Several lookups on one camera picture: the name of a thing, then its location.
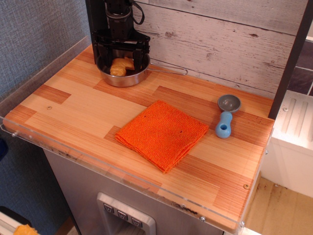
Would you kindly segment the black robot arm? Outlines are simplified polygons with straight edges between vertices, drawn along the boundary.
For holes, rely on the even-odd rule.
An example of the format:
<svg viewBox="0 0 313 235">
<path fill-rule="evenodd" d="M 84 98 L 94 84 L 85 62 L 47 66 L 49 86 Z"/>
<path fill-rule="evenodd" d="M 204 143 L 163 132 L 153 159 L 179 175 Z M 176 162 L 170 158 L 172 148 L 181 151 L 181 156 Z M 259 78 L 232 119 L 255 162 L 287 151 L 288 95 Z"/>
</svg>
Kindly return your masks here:
<svg viewBox="0 0 313 235">
<path fill-rule="evenodd" d="M 134 28 L 134 24 L 143 24 L 145 15 L 141 13 L 137 21 L 133 8 L 142 8 L 134 0 L 87 0 L 86 6 L 94 59 L 101 57 L 109 67 L 115 51 L 129 51 L 134 71 L 140 71 L 144 55 L 150 52 L 150 37 Z"/>
</svg>

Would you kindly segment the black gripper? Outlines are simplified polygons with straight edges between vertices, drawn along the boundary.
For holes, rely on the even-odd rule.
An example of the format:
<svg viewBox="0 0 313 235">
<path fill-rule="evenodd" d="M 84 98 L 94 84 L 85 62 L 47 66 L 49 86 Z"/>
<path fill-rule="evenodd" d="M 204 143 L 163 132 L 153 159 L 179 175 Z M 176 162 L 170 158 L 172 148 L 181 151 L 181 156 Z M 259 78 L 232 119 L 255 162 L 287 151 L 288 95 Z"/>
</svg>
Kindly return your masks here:
<svg viewBox="0 0 313 235">
<path fill-rule="evenodd" d="M 134 71 L 141 70 L 144 53 L 150 52 L 150 37 L 134 28 L 132 14 L 108 13 L 107 27 L 92 33 L 95 47 L 95 62 L 100 69 L 109 68 L 113 61 L 113 50 L 133 52 Z"/>
</svg>

